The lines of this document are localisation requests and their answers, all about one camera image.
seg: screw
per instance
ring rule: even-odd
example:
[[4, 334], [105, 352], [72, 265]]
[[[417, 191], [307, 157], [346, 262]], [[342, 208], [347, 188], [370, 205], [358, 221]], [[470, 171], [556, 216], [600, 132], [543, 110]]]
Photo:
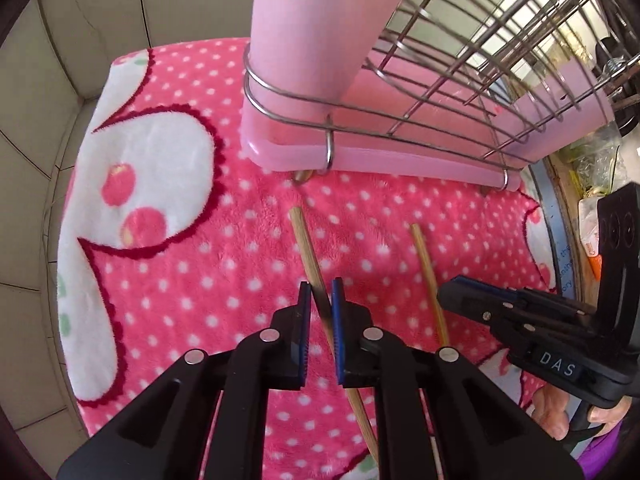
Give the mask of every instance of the screw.
[[204, 360], [204, 352], [194, 348], [184, 355], [184, 360], [187, 361], [188, 365], [196, 365]]
[[277, 341], [279, 337], [280, 332], [278, 332], [274, 328], [265, 328], [262, 332], [260, 332], [260, 339], [262, 339], [265, 343]]
[[370, 326], [364, 330], [362, 335], [369, 341], [380, 341], [384, 333], [377, 326]]
[[438, 357], [447, 363], [455, 363], [460, 357], [460, 354], [455, 348], [447, 346], [438, 351]]

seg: pink blanket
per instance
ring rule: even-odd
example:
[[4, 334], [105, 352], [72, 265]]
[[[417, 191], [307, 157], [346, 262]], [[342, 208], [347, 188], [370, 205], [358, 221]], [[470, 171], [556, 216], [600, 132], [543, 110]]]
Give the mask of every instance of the pink blanket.
[[[58, 256], [62, 342], [95, 433], [189, 348], [220, 352], [295, 301], [304, 279], [287, 212], [304, 208], [327, 283], [416, 348], [438, 348], [408, 230], [422, 226], [440, 281], [464, 274], [549, 288], [525, 240], [521, 192], [330, 172], [296, 186], [241, 151], [246, 40], [174, 44], [114, 63], [82, 144]], [[525, 406], [539, 383], [487, 330], [447, 316], [455, 346]], [[336, 476], [364, 452], [318, 317], [307, 386], [270, 397], [264, 478]], [[375, 424], [372, 396], [363, 392]]]

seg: purple sleeve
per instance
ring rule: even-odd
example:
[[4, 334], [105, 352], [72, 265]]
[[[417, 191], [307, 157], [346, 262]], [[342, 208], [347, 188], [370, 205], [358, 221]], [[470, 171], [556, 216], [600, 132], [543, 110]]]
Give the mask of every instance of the purple sleeve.
[[578, 458], [586, 480], [592, 480], [616, 452], [620, 424], [605, 436], [594, 438]]

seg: metal wire rack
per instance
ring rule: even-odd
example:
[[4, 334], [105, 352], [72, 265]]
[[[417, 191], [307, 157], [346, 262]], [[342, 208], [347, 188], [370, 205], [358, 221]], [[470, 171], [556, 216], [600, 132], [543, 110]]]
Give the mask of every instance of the metal wire rack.
[[[627, 24], [616, 0], [401, 0], [362, 66], [411, 98], [401, 114], [278, 88], [254, 70], [250, 45], [244, 53], [244, 92], [249, 102], [272, 120], [324, 130], [327, 169], [337, 149], [334, 132], [346, 132], [420, 146], [499, 168], [504, 171], [506, 184], [507, 170], [519, 170], [535, 162], [510, 150], [512, 145], [526, 143], [532, 132], [543, 134], [550, 121], [562, 121], [565, 111], [579, 110], [581, 103], [593, 95], [606, 122], [609, 104], [603, 102], [605, 93], [613, 94], [638, 72], [640, 54], [628, 52], [610, 26], [604, 7], [620, 23]], [[636, 38], [632, 30], [627, 32]], [[622, 46], [622, 54], [610, 52], [600, 41], [607, 36]], [[606, 56], [604, 66], [596, 62], [597, 45]], [[580, 60], [578, 66], [588, 82], [578, 93], [561, 71], [574, 58]], [[436, 79], [420, 80], [396, 72], [393, 62], [398, 59], [428, 69]], [[284, 116], [258, 99], [252, 88], [256, 84], [285, 98], [329, 105], [332, 111], [324, 122]], [[561, 88], [562, 95], [553, 92], [550, 84]], [[523, 96], [533, 104], [537, 120], [522, 112], [519, 103]], [[637, 97], [623, 100], [614, 110], [637, 102]], [[491, 136], [473, 138], [463, 129], [419, 117], [417, 112], [425, 105], [485, 126]], [[390, 126], [384, 131], [355, 128], [340, 121], [341, 109], [374, 116], [385, 124], [390, 121]], [[511, 114], [520, 127], [501, 128], [495, 121], [498, 114]], [[404, 135], [407, 125], [418, 126], [424, 135]], [[461, 142], [455, 148], [447, 142], [434, 142], [434, 132], [438, 138]]]

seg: chopstick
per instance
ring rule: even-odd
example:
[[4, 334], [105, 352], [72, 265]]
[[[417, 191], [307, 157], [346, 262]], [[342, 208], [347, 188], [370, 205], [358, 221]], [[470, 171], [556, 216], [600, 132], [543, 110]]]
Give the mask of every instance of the chopstick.
[[[300, 256], [302, 257], [302, 264], [305, 267], [306, 279], [311, 285], [311, 290], [314, 295], [314, 301], [316, 302], [316, 308], [318, 309], [318, 315], [322, 322], [322, 328], [324, 329], [324, 335], [329, 342], [329, 348], [331, 352], [334, 352], [334, 326], [332, 325], [331, 304], [329, 302], [329, 296], [324, 286], [324, 280], [320, 273], [320, 266], [318, 265], [318, 258], [314, 251], [314, 247], [311, 243], [311, 237], [306, 227], [305, 216], [302, 213], [302, 209], [299, 207], [293, 207], [289, 211], [289, 218], [293, 225], [293, 232], [296, 235], [296, 241], [300, 248]], [[353, 410], [353, 415], [356, 417], [360, 431], [364, 438], [369, 452], [373, 457], [373, 460], [378, 463], [378, 441], [376, 435], [373, 433], [369, 417], [364, 409], [364, 403], [362, 397], [357, 388], [345, 389], [347, 398]]]
[[424, 284], [427, 287], [427, 293], [429, 295], [431, 306], [433, 307], [433, 313], [436, 319], [436, 331], [438, 333], [440, 346], [449, 346], [451, 341], [449, 339], [447, 321], [444, 319], [444, 312], [442, 311], [440, 303], [438, 303], [438, 282], [436, 281], [436, 275], [433, 272], [433, 266], [431, 265], [431, 258], [427, 251], [427, 245], [424, 243], [422, 230], [418, 224], [411, 225], [411, 234], [414, 236], [415, 249], [418, 251], [418, 258], [420, 258], [420, 267], [422, 268]]

